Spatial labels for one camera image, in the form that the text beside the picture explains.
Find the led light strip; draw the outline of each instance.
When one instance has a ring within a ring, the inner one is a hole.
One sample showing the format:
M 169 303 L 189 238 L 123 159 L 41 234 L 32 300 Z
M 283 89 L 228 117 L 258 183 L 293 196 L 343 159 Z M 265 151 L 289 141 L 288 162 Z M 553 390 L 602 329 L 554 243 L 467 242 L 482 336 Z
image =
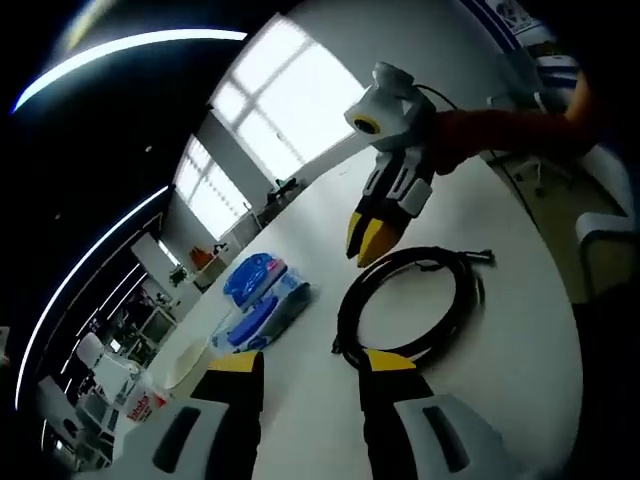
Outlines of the led light strip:
M 67 361 L 64 362 L 64 365 L 62 366 L 62 370 L 60 370 L 60 373 L 64 373 L 64 371 L 67 369 L 67 365 L 69 365 L 69 362 L 71 361 L 71 357 L 73 357 L 73 352 L 76 351 L 76 348 L 78 348 L 78 344 L 80 343 L 80 339 L 78 339 L 76 341 L 76 344 L 73 346 L 73 348 L 71 349 L 71 353 L 69 354 L 69 358 L 67 358 Z
M 76 303 L 76 300 L 78 300 L 78 298 L 80 298 L 80 296 L 82 296 L 82 294 L 84 293 L 84 291 L 87 289 L 87 287 L 89 286 L 89 284 L 91 282 L 93 282 L 93 280 L 96 278 L 96 276 L 100 273 L 100 271 L 105 267 L 105 265 L 107 263 L 109 263 L 119 252 L 120 250 L 122 250 L 125 246 L 129 245 L 129 243 L 131 242 L 131 240 L 133 240 L 139 232 L 141 232 L 142 230 L 144 230 L 145 228 L 147 228 L 149 225 L 151 225 L 153 222 L 155 222 L 158 218 L 162 217 L 161 213 L 158 213 L 157 215 L 153 216 L 151 218 L 151 220 L 149 220 L 148 222 L 146 222 L 142 227 L 140 227 L 138 229 L 137 232 L 135 232 L 133 235 L 131 235 L 129 238 L 127 238 L 124 242 L 122 242 L 120 244 L 120 246 L 118 248 L 115 249 L 115 251 L 109 255 L 109 257 L 102 263 L 102 265 L 93 273 L 93 275 L 91 275 L 91 278 L 89 278 L 89 280 L 87 280 L 87 283 L 85 283 L 81 289 L 78 290 L 78 293 L 76 294 L 75 297 L 73 297 L 73 300 L 71 300 L 71 302 L 69 303 L 69 306 L 67 307 L 67 311 L 65 311 L 62 314 L 62 317 L 60 318 L 61 320 L 65 318 L 65 315 L 67 314 L 68 310 L 73 306 L 74 303 Z
M 40 315 L 40 318 L 38 319 L 38 322 L 36 323 L 36 326 L 33 329 L 33 333 L 31 334 L 31 337 L 29 338 L 29 342 L 27 343 L 27 348 L 25 349 L 24 355 L 22 356 L 22 362 L 20 363 L 20 370 L 18 371 L 18 381 L 16 383 L 16 396 L 14 400 L 14 407 L 16 410 L 18 409 L 18 401 L 20 399 L 20 388 L 22 387 L 24 370 L 25 370 L 25 367 L 27 366 L 27 361 L 29 360 L 29 354 L 31 353 L 33 342 L 35 342 L 35 339 L 38 336 L 38 332 L 40 331 L 40 328 L 42 327 L 42 324 L 44 323 L 45 318 L 49 314 L 49 311 L 51 310 L 51 307 L 53 307 L 53 304 L 56 302 L 56 300 L 62 293 L 62 290 L 64 290 L 64 288 L 67 286 L 71 278 L 73 278 L 73 276 L 78 272 L 78 270 L 80 270 L 80 267 L 84 265 L 87 259 L 91 255 L 93 255 L 93 253 L 100 247 L 100 245 L 102 245 L 107 240 L 107 238 L 109 238 L 113 234 L 113 232 L 118 230 L 131 217 L 133 217 L 136 213 L 138 213 L 146 205 L 148 205 L 150 202 L 152 202 L 157 197 L 162 195 L 168 189 L 169 189 L 168 185 L 166 187 L 162 187 L 160 190 L 158 190 L 156 193 L 148 197 L 146 200 L 142 201 L 137 207 L 135 207 L 133 210 L 127 213 L 124 217 L 122 217 L 113 227 L 111 227 L 107 231 L 107 233 L 105 233 L 102 237 L 100 237 L 100 239 L 96 243 L 94 243 L 89 250 L 87 250 L 87 253 L 85 253 L 84 256 L 80 259 L 80 261 L 76 263 L 76 265 L 71 269 L 71 271 L 67 274 L 64 280 L 62 280 L 62 283 L 60 284 L 60 286 L 53 293 L 53 296 L 49 299 L 49 303 L 47 303 L 47 306 L 42 311 L 42 314 Z
M 98 307 L 98 310 L 102 310 L 104 308 L 104 306 L 107 303 L 109 303 L 109 300 L 111 300 L 111 297 L 113 297 L 113 294 L 118 291 L 118 289 L 122 286 L 122 284 L 127 281 L 127 278 L 129 278 L 133 274 L 133 272 L 135 272 L 138 269 L 139 266 L 140 266 L 140 264 L 137 264 L 135 267 L 133 267 L 133 270 L 131 270 L 129 273 L 127 273 L 127 276 L 122 279 L 122 281 L 118 284 L 118 286 L 116 288 L 113 289 L 113 292 L 111 292 L 111 294 L 107 297 L 107 299 L 104 302 L 102 302 L 102 305 L 100 305 L 100 307 Z
M 133 290 L 134 290 L 138 285 L 140 285 L 140 282 L 142 282 L 142 280 L 144 280 L 144 279 L 146 278 L 146 276 L 147 276 L 147 274 L 146 274 L 146 273 L 144 273 L 144 274 L 143 274 L 143 275 L 138 279 L 138 281 L 137 281 L 136 283 L 134 283 L 134 284 L 133 284 L 133 287 L 131 287 L 131 288 L 129 289 L 129 291 L 128 291 L 127 293 L 125 293 L 124 297 L 122 297 L 122 300 L 120 300 L 120 301 L 118 302 L 118 305 L 116 305 L 116 308 L 114 308 L 114 309 L 113 309 L 113 311 L 109 314 L 109 316 L 107 317 L 107 320 L 109 320 L 109 319 L 113 316 L 113 314 L 114 314 L 114 313 L 116 313 L 116 312 L 118 311 L 118 309 L 120 308 L 120 305 L 122 305 L 122 304 L 124 303 L 124 301 L 125 301 L 127 298 L 129 298 L 129 295 L 131 295 L 131 292 L 133 292 Z
M 82 324 L 82 326 L 80 327 L 80 330 L 78 330 L 78 333 L 76 333 L 76 337 L 82 333 L 82 330 L 84 330 L 84 327 L 86 327 L 87 323 L 89 323 L 91 321 L 91 319 L 96 315 L 96 313 L 98 313 L 98 310 L 100 310 L 100 309 L 96 308 L 93 311 L 93 313 L 91 315 L 89 315 L 89 318 L 87 318 L 87 321 Z
M 47 429 L 47 421 L 42 424 L 42 435 L 40 435 L 40 450 L 44 452 L 44 431 Z
M 141 45 L 149 45 L 151 43 L 168 42 L 172 40 L 244 40 L 246 33 L 232 32 L 229 30 L 212 30 L 212 29 L 181 29 L 181 30 L 161 30 L 159 32 L 142 33 L 140 35 L 132 35 L 130 37 L 119 38 L 111 42 L 103 43 L 97 47 L 85 50 L 59 65 L 56 65 L 42 76 L 38 77 L 31 85 L 29 85 L 13 107 L 12 113 L 20 108 L 27 100 L 33 97 L 60 77 L 72 72 L 76 68 L 80 68 L 87 63 L 93 62 L 98 58 L 110 55 L 121 50 L 127 50 Z

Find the window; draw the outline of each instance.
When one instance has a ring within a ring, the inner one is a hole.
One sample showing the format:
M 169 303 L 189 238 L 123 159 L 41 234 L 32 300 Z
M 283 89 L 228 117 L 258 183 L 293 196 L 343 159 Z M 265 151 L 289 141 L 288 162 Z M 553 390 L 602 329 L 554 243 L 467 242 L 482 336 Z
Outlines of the window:
M 162 250 L 164 254 L 167 257 L 169 257 L 169 260 L 171 260 L 171 263 L 173 263 L 175 266 L 178 266 L 180 262 L 178 262 L 178 259 L 175 257 L 175 255 L 169 251 L 169 249 L 164 244 L 164 242 L 162 242 L 161 240 L 158 240 L 158 246 L 160 247 L 160 250 Z
M 228 105 L 228 111 L 232 111 L 232 103 Z M 195 137 L 187 144 L 175 184 L 178 195 L 216 240 L 251 209 L 247 199 Z M 165 253 L 173 257 L 168 250 Z
M 276 17 L 213 95 L 216 116 L 271 177 L 286 180 L 353 133 L 362 85 L 322 45 Z

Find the white table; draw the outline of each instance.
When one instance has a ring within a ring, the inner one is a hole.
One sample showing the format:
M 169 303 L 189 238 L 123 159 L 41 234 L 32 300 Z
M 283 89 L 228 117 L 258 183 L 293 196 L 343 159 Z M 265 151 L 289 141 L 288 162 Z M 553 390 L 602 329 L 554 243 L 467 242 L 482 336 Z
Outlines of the white table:
M 150 366 L 164 378 L 191 342 L 228 311 L 222 285 L 255 252 L 271 252 L 316 289 L 313 304 L 265 350 L 262 441 L 255 479 L 368 479 L 358 376 L 330 353 L 336 314 L 358 275 L 345 235 L 373 167 L 369 148 L 320 177 L 242 252 L 209 288 Z M 434 181 L 434 194 L 398 248 L 490 248 L 495 268 L 479 267 L 486 305 L 454 347 L 424 371 L 436 393 L 452 393 L 502 433 L 528 466 L 560 468 L 576 437 L 582 365 L 571 306 L 556 266 L 523 208 L 479 158 Z M 362 315 L 363 343 L 392 347 L 426 331 L 448 308 L 446 271 L 390 279 Z

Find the ceiling light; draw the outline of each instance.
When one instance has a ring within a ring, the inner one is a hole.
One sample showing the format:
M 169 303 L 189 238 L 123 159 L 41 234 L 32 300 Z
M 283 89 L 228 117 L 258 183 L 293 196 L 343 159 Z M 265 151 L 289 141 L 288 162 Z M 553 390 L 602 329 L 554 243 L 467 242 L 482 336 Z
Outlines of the ceiling light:
M 158 240 L 158 246 L 160 247 L 160 250 L 162 250 L 164 254 L 167 257 L 169 257 L 169 260 L 171 260 L 171 263 L 173 263 L 173 265 L 177 267 L 180 262 L 178 262 L 178 259 L 176 258 L 176 256 L 169 251 L 169 249 L 164 244 L 164 242 L 162 242 L 162 240 Z
M 18 98 L 15 107 L 13 107 L 13 112 L 18 110 L 18 108 L 20 108 L 27 100 L 33 97 L 40 90 L 51 85 L 60 77 L 72 72 L 76 68 L 97 60 L 98 58 L 121 50 L 172 40 L 243 40 L 246 36 L 246 33 L 232 32 L 229 30 L 182 29 L 142 33 L 140 35 L 132 35 L 130 37 L 119 38 L 118 40 L 103 43 L 102 45 L 85 50 L 84 52 L 65 60 L 61 64 L 56 65 L 51 70 L 44 73 L 42 76 L 38 77 L 25 89 L 24 92 L 22 92 L 22 95 Z
M 47 429 L 47 421 L 42 424 L 42 435 L 40 435 L 40 450 L 44 452 L 44 432 Z
M 64 290 L 64 288 L 67 286 L 69 281 L 71 281 L 71 278 L 73 278 L 73 276 L 78 272 L 78 270 L 80 270 L 80 267 L 82 267 L 82 265 L 87 261 L 87 259 L 91 255 L 93 255 L 93 253 L 100 247 L 100 245 L 102 245 L 107 240 L 107 238 L 109 238 L 113 234 L 113 232 L 118 230 L 131 217 L 133 217 L 136 213 L 138 213 L 146 205 L 151 203 L 154 199 L 162 195 L 168 189 L 169 189 L 168 185 L 166 187 L 162 187 L 160 190 L 158 190 L 156 193 L 148 197 L 146 200 L 142 201 L 137 207 L 135 207 L 133 210 L 127 213 L 124 217 L 118 220 L 118 222 L 113 227 L 111 227 L 107 231 L 107 233 L 105 233 L 102 237 L 100 237 L 100 239 L 96 243 L 94 243 L 89 250 L 87 250 L 87 253 L 85 253 L 84 256 L 78 261 L 78 263 L 76 263 L 76 265 L 71 269 L 71 271 L 67 274 L 64 280 L 62 280 L 62 283 L 58 286 L 56 291 L 53 293 L 53 296 L 49 299 L 49 303 L 47 303 L 47 306 L 44 307 L 44 310 L 42 311 L 42 314 L 40 315 L 40 318 L 38 319 L 38 322 L 36 323 L 36 326 L 33 329 L 33 332 L 31 333 L 31 337 L 29 338 L 29 342 L 27 343 L 27 348 L 25 349 L 24 355 L 22 356 L 22 362 L 20 363 L 20 370 L 18 371 L 18 381 L 16 383 L 16 396 L 14 400 L 14 407 L 16 410 L 18 409 L 18 400 L 20 399 L 20 388 L 22 387 L 22 378 L 24 376 L 25 367 L 27 366 L 27 361 L 29 360 L 29 354 L 31 353 L 31 348 L 33 347 L 33 342 L 35 341 L 36 336 L 38 335 L 38 332 L 42 327 L 44 319 L 49 314 L 51 307 L 53 307 L 53 304 L 56 302 L 56 300 L 62 293 L 62 290 Z
M 111 317 L 113 317 L 113 314 L 114 314 L 114 313 L 116 313 L 116 312 L 118 311 L 118 309 L 120 308 L 120 305 L 122 305 L 122 304 L 124 303 L 124 301 L 125 301 L 127 298 L 129 298 L 129 295 L 131 295 L 131 292 L 133 292 L 133 290 L 134 290 L 138 285 L 140 285 L 140 283 L 142 282 L 142 280 L 144 280 L 144 279 L 145 279 L 145 277 L 146 277 L 146 276 L 147 276 L 147 274 L 146 274 L 146 273 L 145 273 L 144 275 L 142 275 L 142 276 L 138 279 L 138 281 L 137 281 L 136 283 L 134 283 L 134 284 L 133 284 L 133 287 L 131 287 L 131 288 L 129 289 L 129 291 L 128 291 L 127 293 L 125 293 L 125 294 L 124 294 L 124 297 L 122 297 L 122 300 L 120 300 L 120 301 L 118 302 L 118 305 L 116 305 L 116 308 L 114 308 L 114 309 L 112 310 L 112 312 L 109 314 L 109 316 L 107 317 L 107 320 L 109 320 Z
M 137 269 L 139 266 L 140 266 L 140 264 L 137 264 L 135 267 L 133 267 L 133 270 L 131 270 L 129 273 L 127 273 L 127 275 L 122 279 L 122 281 L 118 284 L 118 286 L 117 286 L 116 288 L 114 288 L 114 289 L 113 289 L 113 292 L 111 292 L 111 293 L 109 294 L 109 296 L 107 297 L 107 299 L 106 299 L 104 302 L 102 302 L 102 305 L 100 305 L 100 307 L 98 307 L 98 310 L 102 310 L 102 309 L 104 308 L 104 306 L 105 306 L 107 303 L 109 303 L 109 300 L 111 300 L 111 297 L 113 297 L 113 294 L 114 294 L 114 293 L 116 293 L 116 292 L 118 291 L 118 289 L 122 286 L 122 284 L 123 284 L 124 282 L 126 282 L 126 281 L 127 281 L 127 278 L 129 278 L 129 277 L 131 276 L 131 274 L 132 274 L 133 272 L 135 272 L 135 271 L 136 271 L 136 269 Z
M 78 344 L 80 343 L 80 338 L 76 341 L 76 344 L 73 346 L 73 348 L 71 349 L 71 353 L 69 354 L 69 358 L 67 358 L 67 361 L 64 362 L 64 365 L 62 366 L 62 370 L 60 370 L 60 373 L 63 374 L 65 372 L 65 370 L 67 369 L 67 365 L 69 365 L 69 362 L 71 361 L 71 358 L 73 357 L 73 352 L 76 351 L 76 348 L 78 348 Z
M 82 326 L 80 327 L 80 330 L 78 330 L 78 333 L 76 333 L 76 337 L 82 333 L 82 330 L 84 330 L 84 327 L 86 327 L 86 326 L 87 326 L 87 323 L 89 323 L 89 322 L 91 321 L 91 319 L 94 317 L 94 315 L 95 315 L 96 313 L 98 313 L 98 310 L 100 310 L 100 309 L 99 309 L 99 308 L 96 308 L 96 309 L 93 311 L 93 313 L 89 316 L 89 318 L 87 318 L 87 321 L 86 321 L 86 322 L 84 322 L 84 323 L 82 324 Z

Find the cable connector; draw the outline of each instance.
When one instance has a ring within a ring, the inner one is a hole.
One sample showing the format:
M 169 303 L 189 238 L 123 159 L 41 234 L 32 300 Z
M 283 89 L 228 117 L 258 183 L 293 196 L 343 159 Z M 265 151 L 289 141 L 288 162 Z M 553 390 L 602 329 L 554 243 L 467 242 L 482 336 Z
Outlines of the cable connector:
M 493 250 L 486 249 L 480 252 L 460 252 L 463 253 L 470 262 L 483 263 L 485 265 L 495 265 L 496 256 L 493 254 Z
M 444 268 L 444 265 L 440 265 L 439 263 L 435 262 L 431 262 L 430 265 L 416 262 L 415 265 L 420 268 L 421 272 L 437 272 L 438 270 Z

